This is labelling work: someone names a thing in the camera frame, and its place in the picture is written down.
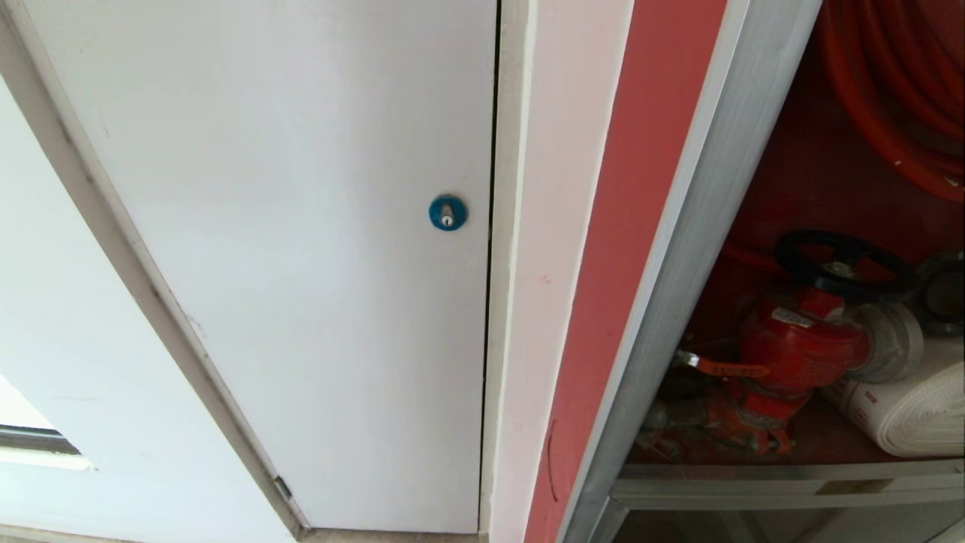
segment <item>label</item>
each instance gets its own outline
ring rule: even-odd
[[[798,315],[790,309],[785,309],[783,307],[778,307],[772,311],[771,318],[775,321],[781,321],[782,323],[795,325],[796,327],[801,327],[803,329],[809,329],[814,324],[814,321],[811,319]]]

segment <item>handwheel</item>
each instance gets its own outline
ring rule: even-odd
[[[828,262],[813,262],[801,248],[805,245],[830,247]],[[852,303],[902,301],[918,286],[915,269],[888,249],[844,234],[821,230],[796,230],[781,236],[774,246],[774,258],[802,283],[840,296]],[[893,277],[884,280],[862,279],[855,272],[858,263],[868,259]]]

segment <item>door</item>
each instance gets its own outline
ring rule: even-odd
[[[476,531],[495,0],[17,13],[309,523]]]

